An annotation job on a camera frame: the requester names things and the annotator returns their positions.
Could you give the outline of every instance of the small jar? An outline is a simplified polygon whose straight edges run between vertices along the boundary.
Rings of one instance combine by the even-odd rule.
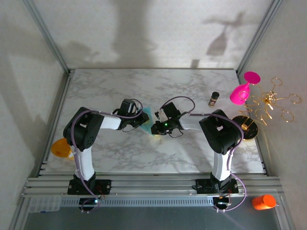
[[[215,106],[216,100],[219,98],[220,94],[218,92],[213,92],[208,103],[208,106],[213,108]]]

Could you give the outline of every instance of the white marble surface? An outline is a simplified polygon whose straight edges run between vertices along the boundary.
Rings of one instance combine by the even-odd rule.
[[[191,69],[77,69],[67,94],[54,141],[81,107],[112,112],[124,98],[137,98],[154,112],[168,99],[186,95],[196,103],[196,113],[222,109],[233,118],[240,106],[229,100],[238,85],[234,70]],[[213,91],[220,97],[215,108],[207,103]],[[175,99],[184,112],[192,107],[188,100]],[[201,131],[185,130],[180,138],[152,136],[141,128],[129,133],[101,130],[92,152],[96,172],[196,173],[210,172],[213,150]],[[50,154],[48,171],[73,171],[74,162]],[[263,172],[255,141],[243,142],[236,150],[233,172]]]

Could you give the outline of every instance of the yellow object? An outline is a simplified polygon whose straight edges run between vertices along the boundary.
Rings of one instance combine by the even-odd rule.
[[[71,150],[70,145],[67,144],[67,140],[65,138],[62,138],[53,143],[53,145],[51,146],[51,152],[57,157],[63,157],[73,160],[73,152]]]

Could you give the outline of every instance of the jar lid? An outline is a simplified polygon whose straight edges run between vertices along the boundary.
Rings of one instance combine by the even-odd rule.
[[[211,97],[213,99],[218,99],[219,96],[220,96],[220,94],[218,92],[213,92]]]

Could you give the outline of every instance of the purple cable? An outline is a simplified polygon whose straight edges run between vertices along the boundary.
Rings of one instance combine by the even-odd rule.
[[[235,121],[229,119],[228,117],[225,117],[225,116],[222,116],[222,115],[218,115],[218,114],[190,114],[190,116],[215,116],[215,117],[218,117],[218,118],[221,118],[221,119],[224,119],[224,120],[226,120],[226,121],[231,122],[232,124],[234,124],[234,125],[239,129],[239,131],[240,131],[240,133],[241,133],[241,139],[240,139],[240,141],[230,150],[229,156],[228,156],[228,159],[227,159],[227,170],[230,171],[230,160],[231,160],[231,158],[232,158],[232,156],[233,156],[233,153],[234,153],[235,149],[237,148],[237,146],[238,146],[239,144],[241,144],[241,142],[243,141],[244,133],[243,133],[242,128],[241,128]],[[239,207],[239,206],[245,201],[246,196],[247,196],[246,187],[245,187],[244,183],[241,181],[241,179],[238,178],[238,177],[237,177],[235,174],[233,174],[232,172],[230,172],[230,174],[231,174],[232,176],[234,176],[234,177],[242,184],[243,189],[244,189],[244,196],[243,196],[243,199],[241,200],[241,202],[240,202],[239,204],[237,204],[236,206],[234,206],[234,207],[232,207],[232,208],[230,208],[230,209],[224,209],[223,211],[225,211],[225,212],[234,210],[235,208]]]
[[[186,97],[186,96],[177,96],[177,97],[173,97],[173,98],[169,99],[167,102],[165,102],[165,103],[161,106],[160,109],[162,109],[162,107],[163,107],[164,105],[166,105],[167,103],[169,103],[170,101],[172,101],[172,100],[174,100],[174,99],[176,99],[176,98],[187,98],[187,99],[189,99],[190,101],[192,101],[192,103],[193,103],[193,108],[192,108],[191,110],[189,110],[188,113],[191,113],[191,112],[195,109],[195,106],[196,106],[196,105],[195,105],[195,102],[194,102],[191,98]]]
[[[79,175],[79,178],[83,184],[83,186],[85,187],[85,189],[98,201],[97,202],[97,206],[95,208],[93,208],[92,210],[90,211],[87,211],[87,213],[91,213],[91,212],[94,212],[96,211],[99,207],[100,207],[100,204],[99,204],[99,199],[98,197],[88,188],[88,186],[86,185],[86,183],[84,182],[84,177],[83,175],[81,174],[81,166],[80,166],[80,162],[79,162],[79,158],[78,158],[78,148],[77,148],[77,145],[76,145],[76,142],[75,142],[75,138],[74,138],[74,129],[75,129],[75,125],[77,123],[77,121],[80,119],[80,117],[82,117],[84,114],[86,113],[97,113],[97,114],[104,114],[104,115],[110,115],[110,116],[116,116],[116,117],[119,117],[119,118],[126,118],[126,119],[132,119],[132,118],[136,118],[138,117],[142,112],[143,112],[143,105],[142,103],[137,100],[137,99],[131,99],[131,100],[134,100],[134,101],[137,101],[140,106],[141,106],[141,110],[135,115],[135,116],[120,116],[120,115],[116,115],[116,114],[112,114],[112,113],[105,113],[105,112],[99,112],[99,111],[95,111],[95,110],[85,110],[83,112],[81,112],[80,114],[78,114],[76,116],[76,118],[73,120],[72,122],[72,125],[71,125],[71,141],[72,141],[72,145],[75,149],[75,164],[76,164],[76,169],[77,169],[77,172],[78,172],[78,175]]]

